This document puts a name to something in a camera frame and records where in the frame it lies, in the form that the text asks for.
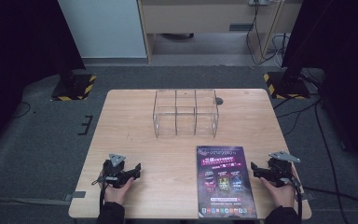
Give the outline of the black yellow striped stand base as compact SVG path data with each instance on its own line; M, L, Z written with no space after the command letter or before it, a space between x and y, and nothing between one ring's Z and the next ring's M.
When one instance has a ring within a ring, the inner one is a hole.
M86 100L95 80L94 75L73 75L70 80L60 80L51 94L51 100Z
M287 76L284 72L267 72L263 78L273 99L307 99L310 97L305 82L298 77Z

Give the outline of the dark round chair base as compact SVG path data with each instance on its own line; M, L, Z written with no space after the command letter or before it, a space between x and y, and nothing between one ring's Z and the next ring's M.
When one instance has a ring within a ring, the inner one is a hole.
M161 35L167 39L177 40L177 41L187 40L187 39L191 39L194 37L194 33L191 33L191 34L161 34Z

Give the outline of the person's left hand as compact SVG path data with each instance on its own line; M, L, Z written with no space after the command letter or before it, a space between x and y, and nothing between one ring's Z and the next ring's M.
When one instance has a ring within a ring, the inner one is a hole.
M113 188L111 185L106 185L105 183L100 183L99 186L103 191L103 201L105 203L118 203L123 205L133 181L134 178L131 177L126 184L119 189Z

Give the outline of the purple glossy magazine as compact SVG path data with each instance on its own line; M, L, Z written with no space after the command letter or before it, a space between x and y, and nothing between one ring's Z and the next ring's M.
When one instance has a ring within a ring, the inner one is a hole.
M200 218L256 219L243 147L197 146Z

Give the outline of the light wooden desk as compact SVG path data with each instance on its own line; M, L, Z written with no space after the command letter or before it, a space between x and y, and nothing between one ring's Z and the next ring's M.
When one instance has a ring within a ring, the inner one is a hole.
M264 7L249 0L137 1L148 56L157 34L246 32L250 52L262 63L272 38L292 32L304 0L271 0Z

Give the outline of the person's right hand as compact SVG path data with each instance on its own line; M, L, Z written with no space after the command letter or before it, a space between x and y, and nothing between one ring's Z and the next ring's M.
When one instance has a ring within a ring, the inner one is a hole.
M294 207L296 191L291 184L277 188L264 177L261 177L260 181L268 190L276 207Z

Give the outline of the white panel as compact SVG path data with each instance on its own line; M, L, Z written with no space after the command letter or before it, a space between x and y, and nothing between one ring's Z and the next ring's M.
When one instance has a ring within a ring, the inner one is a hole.
M85 59L145 58L137 0L58 0Z

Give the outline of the white power strip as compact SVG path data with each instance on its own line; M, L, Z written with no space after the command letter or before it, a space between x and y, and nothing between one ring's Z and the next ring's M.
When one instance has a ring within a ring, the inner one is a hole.
M249 6L258 6L258 7L264 7L269 6L271 3L271 0L249 0Z

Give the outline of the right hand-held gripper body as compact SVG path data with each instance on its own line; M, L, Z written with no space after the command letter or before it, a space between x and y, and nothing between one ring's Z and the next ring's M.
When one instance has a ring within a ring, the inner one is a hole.
M292 164L300 162L300 159L285 151L272 152L268 155L270 159L266 179L273 182L276 187L282 187L292 179Z

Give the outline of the clear acrylic divided organizer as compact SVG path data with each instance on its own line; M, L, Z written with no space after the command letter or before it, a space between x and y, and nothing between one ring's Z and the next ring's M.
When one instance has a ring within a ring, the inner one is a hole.
M155 136L212 136L218 129L215 90L157 90L153 108Z

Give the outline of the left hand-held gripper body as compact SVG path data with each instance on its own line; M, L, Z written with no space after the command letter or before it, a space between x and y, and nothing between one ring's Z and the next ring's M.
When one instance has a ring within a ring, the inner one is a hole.
M131 178L131 172L124 170L125 156L110 154L109 159L103 163L103 180L119 189Z

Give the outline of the black curtain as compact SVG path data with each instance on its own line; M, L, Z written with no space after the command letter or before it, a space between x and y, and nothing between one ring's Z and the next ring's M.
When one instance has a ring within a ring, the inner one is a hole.
M358 0L303 0L283 59L286 83L303 68L324 71L324 105L358 155Z
M58 0L0 0L0 133L27 85L83 67Z

